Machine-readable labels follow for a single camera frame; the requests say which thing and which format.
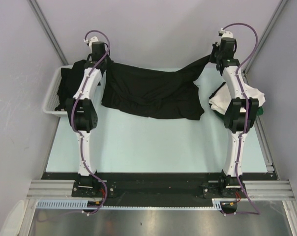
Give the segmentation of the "white plastic laundry basket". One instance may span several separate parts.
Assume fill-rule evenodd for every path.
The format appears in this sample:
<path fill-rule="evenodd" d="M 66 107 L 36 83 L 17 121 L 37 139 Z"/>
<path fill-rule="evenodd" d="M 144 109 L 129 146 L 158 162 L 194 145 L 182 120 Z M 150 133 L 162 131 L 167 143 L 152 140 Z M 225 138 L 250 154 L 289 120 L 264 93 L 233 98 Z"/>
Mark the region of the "white plastic laundry basket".
<path fill-rule="evenodd" d="M 72 66 L 73 65 L 61 66 L 55 71 L 43 102 L 42 110 L 44 113 L 55 115 L 57 117 L 67 117 L 67 111 L 55 111 L 55 108 L 60 104 L 57 92 L 59 90 L 59 85 L 61 82 L 61 69 L 71 69 Z M 96 87 L 95 94 L 92 100 L 94 108 L 97 112 L 99 112 L 101 106 L 101 100 L 103 97 L 105 83 L 106 73 L 104 73 L 104 76 L 100 81 L 100 84 Z"/>

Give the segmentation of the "black t-shirt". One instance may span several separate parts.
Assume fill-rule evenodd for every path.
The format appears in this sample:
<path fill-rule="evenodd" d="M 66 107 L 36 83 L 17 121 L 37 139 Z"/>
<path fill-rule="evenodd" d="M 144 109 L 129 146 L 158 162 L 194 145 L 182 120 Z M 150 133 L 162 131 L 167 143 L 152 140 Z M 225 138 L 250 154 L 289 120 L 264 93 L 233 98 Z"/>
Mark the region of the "black t-shirt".
<path fill-rule="evenodd" d="M 113 62 L 106 71 L 102 105 L 155 119 L 199 120 L 204 114 L 195 81 L 210 56 L 177 71 L 158 71 Z"/>

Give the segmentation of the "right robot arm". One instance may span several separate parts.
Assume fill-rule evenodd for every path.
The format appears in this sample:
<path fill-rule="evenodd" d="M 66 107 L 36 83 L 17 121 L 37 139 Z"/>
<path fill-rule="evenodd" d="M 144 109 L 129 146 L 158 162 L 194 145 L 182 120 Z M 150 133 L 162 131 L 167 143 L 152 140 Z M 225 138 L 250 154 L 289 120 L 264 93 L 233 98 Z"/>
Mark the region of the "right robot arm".
<path fill-rule="evenodd" d="M 240 72 L 240 62 L 234 58 L 237 41 L 232 37 L 222 36 L 213 44 L 210 62 L 216 64 L 217 71 L 228 87 L 231 101 L 224 114 L 224 126 L 228 129 L 229 142 L 227 158 L 218 180 L 218 192 L 223 197 L 230 197 L 235 192 L 243 191 L 242 155 L 247 133 L 254 125 L 259 108 L 257 98 L 249 96 Z"/>

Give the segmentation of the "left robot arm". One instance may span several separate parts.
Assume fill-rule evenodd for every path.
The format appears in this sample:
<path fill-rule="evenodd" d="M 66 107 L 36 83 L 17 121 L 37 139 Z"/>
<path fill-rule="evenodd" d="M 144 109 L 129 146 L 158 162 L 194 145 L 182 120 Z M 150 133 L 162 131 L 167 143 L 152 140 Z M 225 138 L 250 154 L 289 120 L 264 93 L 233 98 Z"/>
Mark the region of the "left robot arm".
<path fill-rule="evenodd" d="M 78 90 L 66 101 L 66 110 L 72 130 L 79 144 L 80 164 L 75 180 L 77 190 L 83 190 L 88 196 L 99 193 L 101 181 L 95 177 L 96 168 L 91 163 L 90 137 L 97 127 L 98 116 L 93 105 L 96 87 L 106 71 L 109 58 L 109 44 L 87 40 L 91 53 L 84 64 L 83 78 Z"/>

